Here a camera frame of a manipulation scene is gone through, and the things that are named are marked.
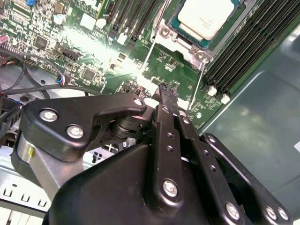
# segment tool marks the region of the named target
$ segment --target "mounting screw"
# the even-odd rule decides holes
[[[267,211],[269,217],[271,217],[271,218],[274,219],[274,220],[277,219],[277,216],[276,216],[274,210],[273,210],[271,207],[267,206],[267,207],[266,207],[266,211]]]
[[[137,105],[143,105],[143,103],[141,102],[141,100],[139,100],[138,98],[135,98],[135,99],[134,99],[134,102],[135,102]]]
[[[161,32],[160,32],[160,34],[161,34],[162,36],[164,36],[164,37],[168,36],[169,33],[170,33],[170,30],[169,30],[168,28],[166,28],[166,27],[163,27],[163,28],[161,29]]]
[[[182,119],[183,119],[183,122],[185,122],[186,124],[189,124],[189,121],[186,117],[182,117]]]
[[[84,132],[79,126],[72,125],[67,128],[67,134],[72,138],[78,139],[83,137]]]
[[[289,217],[287,216],[287,214],[285,213],[285,211],[282,208],[278,207],[278,212],[283,219],[285,219],[285,220],[289,219]]]
[[[176,184],[170,180],[164,180],[163,189],[167,195],[170,197],[176,197],[178,194],[178,189]]]
[[[200,52],[200,53],[198,54],[198,58],[200,58],[200,59],[202,59],[203,56],[204,56],[204,54],[203,54],[202,52]]]
[[[240,214],[238,212],[238,210],[236,209],[236,207],[234,205],[232,205],[231,203],[226,203],[226,209],[227,212],[229,213],[229,215],[235,219],[238,220],[240,218]]]
[[[216,143],[216,140],[212,137],[212,136],[208,136],[208,139],[213,142],[213,143]]]
[[[51,110],[43,110],[39,113],[39,116],[42,120],[47,122],[54,122],[58,119],[57,114]]]
[[[201,112],[198,112],[197,114],[196,114],[196,118],[197,119],[200,119],[202,117],[202,113]]]

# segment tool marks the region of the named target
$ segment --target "motherboard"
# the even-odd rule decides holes
[[[150,98],[169,83],[199,129],[299,12],[288,0],[0,0],[0,45],[46,58],[71,83],[103,94]],[[54,73],[35,57],[26,62]]]

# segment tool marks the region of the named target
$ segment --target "green circuit board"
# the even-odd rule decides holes
[[[141,0],[133,0],[124,21],[128,21],[137,11],[146,12],[154,0],[144,0],[141,8],[138,8],[139,1]],[[164,15],[166,20],[179,2],[180,0],[171,2]],[[263,0],[256,1],[253,9],[262,2]],[[155,45],[146,69],[140,73],[151,47],[153,20],[163,1],[158,0],[154,4],[144,23],[143,32],[133,46],[128,45],[130,36],[124,45],[108,37],[113,23],[103,28],[95,25],[95,21],[107,16],[107,10],[112,5],[116,7],[120,4],[118,13],[121,13],[127,3],[125,0],[39,0],[35,5],[28,6],[25,0],[5,0],[3,14],[0,15],[0,34],[8,34],[10,37],[7,49],[16,53],[34,53],[49,59],[75,85],[89,87],[103,94],[133,92],[146,98],[153,95],[157,85],[166,82],[177,88],[181,103],[187,105],[199,70],[185,61],[179,52],[171,52],[161,45]],[[223,35],[245,8],[241,3],[231,20],[222,28]],[[53,22],[57,15],[64,15],[64,21],[60,25]],[[135,21],[142,19],[143,13],[140,13]],[[228,38],[228,43],[234,35],[232,33]],[[221,38],[219,36],[212,46],[216,46]],[[61,56],[63,49],[71,50],[78,58],[66,60]],[[38,59],[29,59],[29,64],[53,72]],[[219,100],[199,90],[188,114],[195,127],[200,128],[221,106]]]

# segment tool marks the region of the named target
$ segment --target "blue connector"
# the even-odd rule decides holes
[[[26,5],[34,6],[37,3],[37,0],[26,0]]]

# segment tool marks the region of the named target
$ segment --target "blue wire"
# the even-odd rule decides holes
[[[56,81],[56,83],[60,83],[60,82],[62,82],[62,77],[58,81]]]

